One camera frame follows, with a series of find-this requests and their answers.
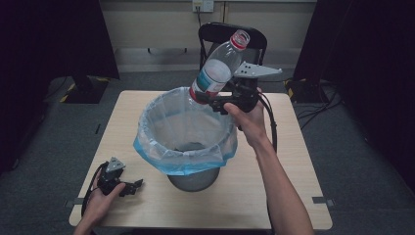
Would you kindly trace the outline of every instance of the wall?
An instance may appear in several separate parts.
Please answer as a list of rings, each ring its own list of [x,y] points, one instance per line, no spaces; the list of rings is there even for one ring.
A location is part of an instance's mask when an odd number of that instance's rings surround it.
[[[199,20],[187,1],[101,2],[113,47],[198,48]],[[300,48],[315,1],[214,1],[201,23],[252,26],[268,39],[269,49]]]

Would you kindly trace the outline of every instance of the bottle cap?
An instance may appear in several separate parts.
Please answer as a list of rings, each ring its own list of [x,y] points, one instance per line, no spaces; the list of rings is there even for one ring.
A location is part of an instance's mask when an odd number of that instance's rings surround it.
[[[248,43],[250,43],[250,36],[247,32],[238,29],[232,36],[231,36],[231,43],[233,46],[238,48],[239,50],[244,50],[247,48]]]

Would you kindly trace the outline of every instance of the wooden table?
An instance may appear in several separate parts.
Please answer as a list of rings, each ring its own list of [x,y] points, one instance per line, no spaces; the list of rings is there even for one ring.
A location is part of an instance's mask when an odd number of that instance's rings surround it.
[[[148,103],[161,91],[123,91],[86,175],[79,197],[85,195],[96,168],[117,157],[126,164],[122,181],[143,178],[136,195],[117,198],[102,226],[269,229],[266,197],[254,150],[238,131],[238,150],[216,181],[204,191],[188,193],[175,188],[167,176],[144,161],[133,148],[138,120]],[[314,229],[329,229],[332,220],[322,197],[312,162],[302,138],[290,99],[285,94],[266,94],[272,105],[278,132],[278,157],[307,208]],[[269,118],[266,116],[270,137]],[[69,223],[81,219],[81,206],[74,206]]]

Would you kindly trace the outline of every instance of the black curtain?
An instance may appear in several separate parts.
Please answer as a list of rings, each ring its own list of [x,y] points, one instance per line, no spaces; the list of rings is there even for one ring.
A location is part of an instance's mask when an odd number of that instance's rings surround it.
[[[339,84],[369,143],[413,191],[414,13],[409,0],[319,0],[295,72]]]
[[[23,150],[52,79],[119,75],[99,1],[5,0],[0,9],[2,172]]]

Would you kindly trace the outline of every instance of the hand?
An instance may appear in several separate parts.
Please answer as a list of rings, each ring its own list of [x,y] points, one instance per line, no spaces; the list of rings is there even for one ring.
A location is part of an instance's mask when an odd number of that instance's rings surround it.
[[[249,113],[241,111],[237,106],[226,103],[223,108],[232,116],[237,126],[241,126],[247,137],[248,143],[255,147],[258,143],[268,138],[266,135],[263,105],[258,102]]]
[[[105,196],[101,189],[98,188],[98,179],[101,175],[101,170],[94,179],[94,191],[91,193],[83,218],[73,234],[89,234],[94,226],[103,219],[110,209],[114,199],[118,197],[119,193],[124,189],[125,183],[118,184],[113,192]]]

